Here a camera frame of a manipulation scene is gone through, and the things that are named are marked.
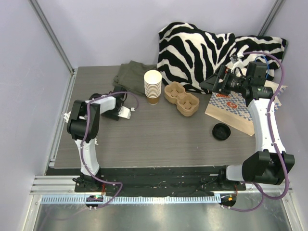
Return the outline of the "printed paper takeout bag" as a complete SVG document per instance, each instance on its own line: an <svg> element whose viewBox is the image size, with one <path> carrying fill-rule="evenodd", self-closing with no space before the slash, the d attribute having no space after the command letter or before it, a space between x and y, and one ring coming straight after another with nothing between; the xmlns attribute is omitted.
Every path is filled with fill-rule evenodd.
<svg viewBox="0 0 308 231"><path fill-rule="evenodd" d="M266 64L269 65L270 58L272 60L278 60L275 56L264 53L264 52L253 52L253 54L258 54L255 57L255 60L259 56L263 56L266 60ZM269 77L265 82L266 87L271 87L274 92L278 87L278 83L269 81ZM278 95L275 97L275 100L272 105L274 105L274 111L277 111L281 107L281 102L278 99L278 96L286 90L287 86L282 85L278 91ZM208 106L205 110L205 114L209 115L222 123L225 123L249 136L253 136L254 125L253 120L250 116L248 108L246 107L245 99L239 93L231 92L228 96L212 93Z"/></svg>

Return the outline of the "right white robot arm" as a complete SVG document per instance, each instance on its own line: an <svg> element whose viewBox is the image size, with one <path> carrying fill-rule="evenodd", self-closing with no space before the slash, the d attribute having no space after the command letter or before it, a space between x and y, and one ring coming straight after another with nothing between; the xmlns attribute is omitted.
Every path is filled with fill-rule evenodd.
<svg viewBox="0 0 308 231"><path fill-rule="evenodd" d="M228 96L241 94L253 120L255 153L241 165L227 166L226 173L217 178L218 186L230 189L235 181L256 182L270 185L289 184L288 173L295 164L295 157L288 154L279 136L274 104L275 92L266 87L267 66L261 62L249 62L245 75L239 77L224 65L200 88Z"/></svg>

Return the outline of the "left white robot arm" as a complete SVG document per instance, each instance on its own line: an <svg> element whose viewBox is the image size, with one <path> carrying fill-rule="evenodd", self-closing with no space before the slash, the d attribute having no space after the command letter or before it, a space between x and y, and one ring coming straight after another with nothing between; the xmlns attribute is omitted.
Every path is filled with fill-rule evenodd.
<svg viewBox="0 0 308 231"><path fill-rule="evenodd" d="M131 112L123 106L127 95L124 87L115 87L106 95L95 93L87 101L74 101L71 112L65 114L67 132L77 145L81 161L80 176L73 179L76 192L97 192L102 188L95 148L100 116L115 121L129 119Z"/></svg>

